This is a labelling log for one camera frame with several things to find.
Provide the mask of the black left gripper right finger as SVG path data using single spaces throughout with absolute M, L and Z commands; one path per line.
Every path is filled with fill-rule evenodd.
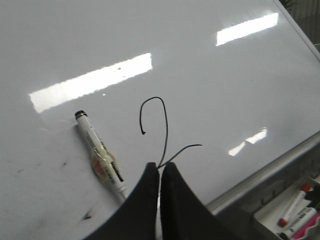
M 160 220 L 164 240 L 238 240 L 200 202 L 175 163 L 161 177 Z

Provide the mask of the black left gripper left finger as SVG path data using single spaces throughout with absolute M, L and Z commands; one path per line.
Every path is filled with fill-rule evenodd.
M 154 162 L 145 166 L 121 207 L 86 240 L 154 240 L 160 174 Z

